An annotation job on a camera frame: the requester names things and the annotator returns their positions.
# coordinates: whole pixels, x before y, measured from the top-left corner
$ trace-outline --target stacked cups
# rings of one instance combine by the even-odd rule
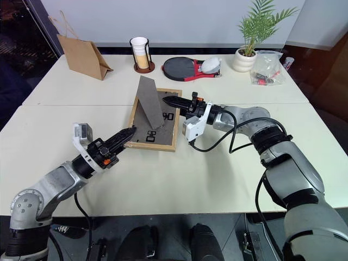
[[[138,67],[141,69],[148,68],[148,58],[146,57],[145,52],[145,45],[148,43],[148,39],[145,37],[135,37],[132,38],[130,42],[133,47],[133,53]]]

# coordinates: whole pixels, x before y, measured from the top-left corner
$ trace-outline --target table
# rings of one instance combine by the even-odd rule
[[[293,141],[321,174],[326,200],[335,208],[348,206],[348,157],[309,103],[235,104],[262,106],[284,124]],[[72,123],[88,122],[94,138],[107,139],[126,127],[132,106],[21,106],[0,132],[0,215],[20,190],[37,182],[78,153],[71,142]],[[207,126],[197,147],[208,147],[222,133]],[[237,135],[235,146],[247,143]],[[90,179],[79,192],[87,213],[94,216],[171,213],[255,212],[254,194],[264,171],[253,147],[228,154],[229,140],[201,153],[182,134],[177,151],[126,149],[120,162]],[[262,211],[281,211],[264,189]],[[54,216],[81,216],[72,198]]]
[[[153,72],[144,76],[155,79],[158,88],[181,89],[183,97],[193,91],[215,104],[307,103],[307,98],[282,68],[285,82],[281,86],[252,85],[248,72],[231,69],[233,55],[216,55],[222,59],[220,78],[175,82],[166,78],[160,67],[172,57],[182,55],[153,55]],[[187,55],[205,60],[212,55]],[[69,70],[65,56],[59,58],[23,105],[132,105],[140,74],[134,71],[131,55],[104,55],[113,72],[100,81]]]

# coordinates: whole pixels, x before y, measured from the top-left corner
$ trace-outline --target plastic bag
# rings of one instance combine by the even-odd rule
[[[282,75],[282,65],[279,62],[281,54],[274,51],[257,51],[255,64],[250,71],[252,84],[281,85],[284,82],[285,76]]]

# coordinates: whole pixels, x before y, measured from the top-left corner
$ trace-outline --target white device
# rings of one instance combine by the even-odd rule
[[[184,121],[183,134],[189,142],[193,141],[204,133],[212,105],[212,102],[207,103],[206,110],[204,111],[202,117],[198,118],[197,116],[193,116]]]
[[[211,57],[205,60],[201,66],[201,71],[206,74],[216,73],[221,67],[221,59],[218,57]]]

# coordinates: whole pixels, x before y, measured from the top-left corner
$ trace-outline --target white wall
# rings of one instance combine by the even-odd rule
[[[348,0],[306,0],[287,44],[330,49],[348,31]]]
[[[80,39],[99,46],[128,46],[145,36],[151,46],[237,47],[244,39],[237,25],[251,0],[41,0],[49,15],[61,9]],[[275,0],[278,10],[302,8],[305,0]],[[279,24],[265,47],[281,48],[297,16]]]

